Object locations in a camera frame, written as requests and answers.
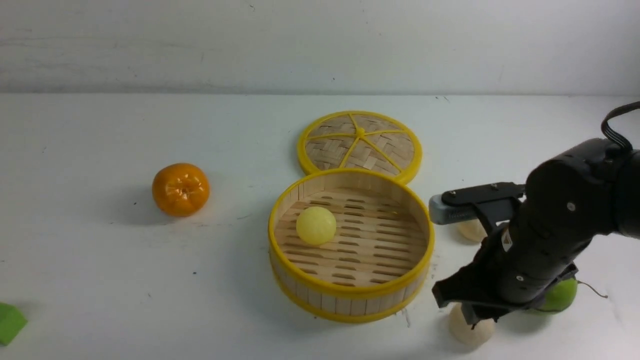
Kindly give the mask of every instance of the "yellow ball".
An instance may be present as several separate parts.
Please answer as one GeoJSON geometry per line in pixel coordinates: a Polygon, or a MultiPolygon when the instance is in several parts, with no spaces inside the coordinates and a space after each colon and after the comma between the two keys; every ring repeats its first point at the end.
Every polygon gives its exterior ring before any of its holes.
{"type": "Polygon", "coordinates": [[[298,215],[296,231],[305,243],[322,245],[335,236],[335,216],[320,206],[311,206],[298,215]]]}

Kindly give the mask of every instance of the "bamboo steamer lid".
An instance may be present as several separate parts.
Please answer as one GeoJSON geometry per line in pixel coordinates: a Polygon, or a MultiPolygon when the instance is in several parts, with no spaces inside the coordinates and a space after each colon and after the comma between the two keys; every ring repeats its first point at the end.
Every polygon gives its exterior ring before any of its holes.
{"type": "Polygon", "coordinates": [[[368,111],[342,111],[317,119],[298,141],[306,174],[333,168],[362,168],[406,184],[420,168],[422,147],[404,124],[368,111]]]}
{"type": "Polygon", "coordinates": [[[371,322],[409,304],[433,253],[427,207],[406,185],[358,168],[316,172],[292,184],[269,218],[269,259],[282,291],[303,309],[339,322],[371,322]],[[333,213],[332,241],[309,245],[296,221],[310,206],[333,213]]]}

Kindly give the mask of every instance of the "black cable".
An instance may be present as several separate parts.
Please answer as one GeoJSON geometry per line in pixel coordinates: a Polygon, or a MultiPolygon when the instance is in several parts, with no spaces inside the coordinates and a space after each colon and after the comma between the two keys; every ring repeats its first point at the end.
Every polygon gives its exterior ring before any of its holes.
{"type": "Polygon", "coordinates": [[[604,136],[606,136],[607,139],[618,144],[618,146],[620,146],[620,148],[625,152],[633,150],[634,147],[631,145],[629,140],[627,140],[627,138],[615,132],[614,129],[611,129],[611,126],[609,126],[609,119],[612,119],[620,115],[624,115],[628,112],[638,110],[638,109],[640,109],[640,101],[632,102],[631,104],[627,104],[627,105],[623,105],[618,108],[615,108],[607,114],[607,116],[602,121],[602,125],[600,126],[600,129],[602,130],[602,133],[604,134],[604,136]]]}

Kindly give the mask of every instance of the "woven bamboo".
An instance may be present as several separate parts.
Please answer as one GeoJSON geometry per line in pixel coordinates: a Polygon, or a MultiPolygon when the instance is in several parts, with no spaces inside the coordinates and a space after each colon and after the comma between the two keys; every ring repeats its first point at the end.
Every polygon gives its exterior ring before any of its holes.
{"type": "Polygon", "coordinates": [[[284,293],[307,311],[342,322],[370,322],[406,306],[426,278],[433,240],[420,199],[391,177],[362,169],[299,180],[269,219],[269,257],[284,293]],[[298,237],[297,216],[309,206],[334,214],[332,241],[312,246],[298,237]]]}
{"type": "Polygon", "coordinates": [[[408,183],[418,172],[422,149],[402,123],[382,114],[343,111],[306,128],[298,159],[307,174],[332,168],[362,168],[408,183]]]}

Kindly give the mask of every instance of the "fake fruit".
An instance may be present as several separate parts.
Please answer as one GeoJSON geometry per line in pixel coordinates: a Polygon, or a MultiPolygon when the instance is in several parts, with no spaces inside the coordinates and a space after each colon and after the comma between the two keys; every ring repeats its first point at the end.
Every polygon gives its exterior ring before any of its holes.
{"type": "Polygon", "coordinates": [[[482,224],[480,224],[480,220],[478,219],[459,223],[458,231],[466,239],[478,243],[480,241],[483,241],[486,237],[486,231],[484,230],[484,227],[482,227],[482,224]]]}
{"type": "Polygon", "coordinates": [[[298,215],[298,236],[310,245],[322,245],[335,235],[335,216],[321,206],[311,206],[298,215]]]}
{"type": "Polygon", "coordinates": [[[160,170],[151,187],[160,210],[174,217],[188,217],[209,199],[209,181],[197,166],[187,163],[160,170]]]}
{"type": "Polygon", "coordinates": [[[545,314],[558,314],[573,304],[577,293],[578,280],[575,278],[563,280],[545,294],[544,304],[536,310],[545,314]]]}
{"type": "Polygon", "coordinates": [[[461,343],[469,347],[479,347],[489,341],[495,332],[493,319],[482,320],[471,329],[462,314],[462,304],[457,303],[449,313],[449,332],[461,343]]]}

